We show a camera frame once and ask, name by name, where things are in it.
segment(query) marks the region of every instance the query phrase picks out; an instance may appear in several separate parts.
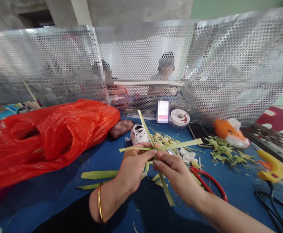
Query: gold bangle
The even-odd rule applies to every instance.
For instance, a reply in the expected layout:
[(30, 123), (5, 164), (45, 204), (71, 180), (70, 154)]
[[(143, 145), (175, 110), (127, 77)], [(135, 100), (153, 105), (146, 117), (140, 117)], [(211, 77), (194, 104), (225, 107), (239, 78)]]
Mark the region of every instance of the gold bangle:
[(102, 222), (102, 224), (105, 224), (104, 220), (103, 220), (103, 215), (102, 215), (102, 206), (100, 204), (100, 187), (103, 185), (103, 183), (100, 183), (98, 186), (98, 212), (100, 215), (100, 220)]

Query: left hand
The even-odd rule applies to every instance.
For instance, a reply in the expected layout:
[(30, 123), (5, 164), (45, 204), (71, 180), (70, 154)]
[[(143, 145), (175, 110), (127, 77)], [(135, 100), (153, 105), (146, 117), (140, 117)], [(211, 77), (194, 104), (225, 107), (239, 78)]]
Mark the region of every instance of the left hand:
[[(131, 147), (152, 147), (150, 142), (139, 143)], [(141, 182), (145, 163), (152, 159), (157, 150), (127, 150), (124, 153), (119, 173), (115, 181), (128, 192), (128, 195), (134, 193)]]

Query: red scissors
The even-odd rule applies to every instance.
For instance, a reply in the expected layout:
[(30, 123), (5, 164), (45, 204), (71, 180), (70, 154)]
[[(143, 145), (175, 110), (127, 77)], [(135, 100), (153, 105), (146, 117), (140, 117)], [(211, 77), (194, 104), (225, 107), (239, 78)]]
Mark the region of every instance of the red scissors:
[(196, 178), (201, 182), (202, 186), (204, 187), (204, 189), (205, 189), (206, 191), (208, 191), (209, 193), (214, 194), (213, 191), (211, 191), (211, 189), (206, 185), (206, 183), (205, 183), (205, 182), (202, 180), (202, 178), (199, 176), (198, 172), (201, 173), (201, 174), (203, 174), (203, 175), (205, 175), (205, 176), (207, 176), (207, 177), (216, 185), (216, 187), (218, 188), (218, 190), (219, 190), (219, 192), (220, 192), (220, 194), (221, 194), (221, 198), (222, 198), (224, 201), (228, 202), (228, 197), (227, 197), (225, 191), (224, 191), (223, 188), (220, 186), (220, 184), (219, 184), (210, 174), (208, 174), (208, 173), (206, 173), (205, 171), (202, 171), (202, 170), (200, 170), (200, 169), (198, 169), (198, 168), (192, 167), (192, 166), (191, 166), (190, 171), (191, 171), (191, 172), (196, 176)]

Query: tape roll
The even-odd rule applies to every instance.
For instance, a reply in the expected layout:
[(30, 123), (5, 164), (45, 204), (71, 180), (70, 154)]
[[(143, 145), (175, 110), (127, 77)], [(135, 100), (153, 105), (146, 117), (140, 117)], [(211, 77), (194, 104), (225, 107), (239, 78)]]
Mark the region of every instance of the tape roll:
[(189, 114), (181, 109), (175, 109), (171, 112), (171, 123), (177, 127), (186, 127), (190, 122)]

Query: mobile phone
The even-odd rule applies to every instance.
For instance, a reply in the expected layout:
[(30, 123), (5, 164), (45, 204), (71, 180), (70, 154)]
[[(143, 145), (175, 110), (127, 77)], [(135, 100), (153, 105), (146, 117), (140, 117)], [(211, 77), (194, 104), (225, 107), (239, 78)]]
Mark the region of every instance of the mobile phone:
[(208, 134), (204, 130), (200, 123), (189, 123), (188, 124), (190, 132), (194, 139), (201, 138), (203, 144), (208, 144), (209, 142), (205, 139), (208, 138)]
[(157, 123), (169, 123), (170, 122), (170, 100), (160, 98), (158, 100), (157, 108)]

